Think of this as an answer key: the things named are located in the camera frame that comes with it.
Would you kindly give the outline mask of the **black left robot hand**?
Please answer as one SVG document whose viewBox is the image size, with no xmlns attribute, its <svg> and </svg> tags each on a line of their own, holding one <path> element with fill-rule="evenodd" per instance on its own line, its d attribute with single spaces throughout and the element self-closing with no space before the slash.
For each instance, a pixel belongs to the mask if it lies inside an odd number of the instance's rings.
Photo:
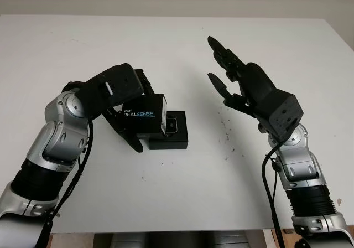
<svg viewBox="0 0 354 248">
<path fill-rule="evenodd" d="M 146 77 L 143 69 L 135 69 L 143 86 L 145 95 L 154 95 L 154 90 Z M 125 125 L 123 112 L 116 111 L 113 107 L 108 108 L 102 114 L 111 127 L 119 134 L 136 152 L 142 153 L 143 146 L 137 134 Z"/>
</svg>

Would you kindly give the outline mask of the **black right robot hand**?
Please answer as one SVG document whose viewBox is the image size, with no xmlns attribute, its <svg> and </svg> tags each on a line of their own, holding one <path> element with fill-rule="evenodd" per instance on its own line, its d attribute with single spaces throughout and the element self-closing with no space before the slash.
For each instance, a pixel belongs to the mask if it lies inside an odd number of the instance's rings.
<svg viewBox="0 0 354 248">
<path fill-rule="evenodd" d="M 238 82 L 240 87 L 240 95 L 231 94 L 215 74 L 208 73 L 214 88 L 224 98 L 223 103 L 229 108 L 254 117 L 254 109 L 275 89 L 275 85 L 257 64 L 244 64 L 238 56 L 212 36 L 207 38 L 207 42 L 213 50 L 216 62 L 226 70 L 227 78 L 231 82 Z"/>
</svg>

